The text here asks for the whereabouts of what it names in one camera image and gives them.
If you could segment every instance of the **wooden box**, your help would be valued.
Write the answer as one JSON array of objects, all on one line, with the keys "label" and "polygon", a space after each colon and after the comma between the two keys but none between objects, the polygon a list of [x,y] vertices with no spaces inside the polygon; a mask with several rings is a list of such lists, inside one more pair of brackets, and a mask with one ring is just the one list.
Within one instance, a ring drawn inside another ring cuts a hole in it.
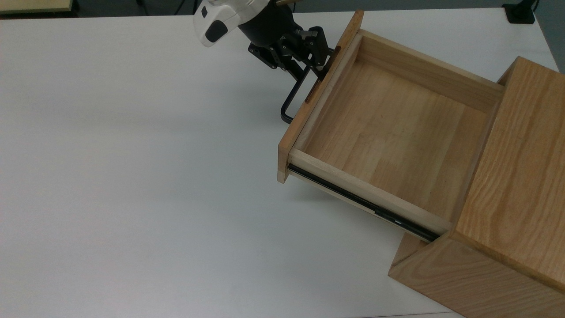
[{"label": "wooden box", "polygon": [[389,275],[462,315],[563,317],[565,76],[518,58],[494,83],[362,16],[281,140],[279,181],[405,229]]}]

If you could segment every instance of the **black cable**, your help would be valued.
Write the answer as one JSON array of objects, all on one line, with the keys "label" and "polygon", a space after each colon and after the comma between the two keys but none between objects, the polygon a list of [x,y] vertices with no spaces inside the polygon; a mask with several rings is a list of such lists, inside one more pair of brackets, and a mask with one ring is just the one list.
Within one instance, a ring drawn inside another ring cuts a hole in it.
[{"label": "black cable", "polygon": [[194,0],[193,6],[192,6],[192,15],[196,14],[196,10],[198,10],[198,0]]},{"label": "black cable", "polygon": [[145,5],[145,0],[137,0],[137,4],[143,7],[145,11],[145,15],[149,16],[149,12],[147,11],[147,6]]},{"label": "black cable", "polygon": [[175,14],[173,14],[173,15],[177,15],[177,14],[179,13],[179,11],[180,11],[180,9],[182,8],[182,5],[184,4],[185,1],[186,1],[186,0],[182,0],[182,1],[180,2],[180,5],[179,5],[179,7],[177,8],[177,11],[175,11]]}]

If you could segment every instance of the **white table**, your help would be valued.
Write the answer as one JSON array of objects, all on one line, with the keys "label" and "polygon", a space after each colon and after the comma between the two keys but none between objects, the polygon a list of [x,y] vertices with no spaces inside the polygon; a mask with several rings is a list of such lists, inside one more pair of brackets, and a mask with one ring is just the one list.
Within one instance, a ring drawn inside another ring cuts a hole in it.
[{"label": "white table", "polygon": [[[334,45],[351,16],[295,18]],[[539,26],[502,9],[367,12],[363,28],[490,80],[517,55],[557,69]],[[1,317],[450,311],[387,277],[400,230],[276,182],[294,83],[241,32],[206,49],[189,16],[0,30]]]}]

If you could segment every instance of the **black metal handle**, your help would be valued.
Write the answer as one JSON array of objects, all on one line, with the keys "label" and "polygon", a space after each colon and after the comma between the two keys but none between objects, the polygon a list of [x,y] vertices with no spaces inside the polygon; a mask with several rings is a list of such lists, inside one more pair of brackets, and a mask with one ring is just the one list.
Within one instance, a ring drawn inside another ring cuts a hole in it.
[{"label": "black metal handle", "polygon": [[302,75],[300,76],[300,78],[296,81],[296,84],[294,85],[294,87],[292,88],[290,93],[288,94],[288,97],[286,98],[286,100],[284,101],[284,104],[281,107],[281,119],[282,119],[282,121],[284,121],[287,124],[292,123],[293,118],[286,114],[286,110],[290,106],[290,103],[294,99],[294,96],[296,96],[296,93],[298,93],[300,86],[302,86],[302,83],[304,83],[304,80],[308,76],[309,72],[310,72],[310,68],[306,67],[304,69],[304,71],[302,72]]}]

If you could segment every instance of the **cabinet top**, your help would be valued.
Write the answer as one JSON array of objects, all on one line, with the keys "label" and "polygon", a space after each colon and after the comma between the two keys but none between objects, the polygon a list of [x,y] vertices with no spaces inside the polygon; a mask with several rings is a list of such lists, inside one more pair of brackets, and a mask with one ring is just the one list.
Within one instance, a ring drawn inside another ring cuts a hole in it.
[{"label": "cabinet top", "polygon": [[565,75],[523,58],[453,237],[565,291]]}]

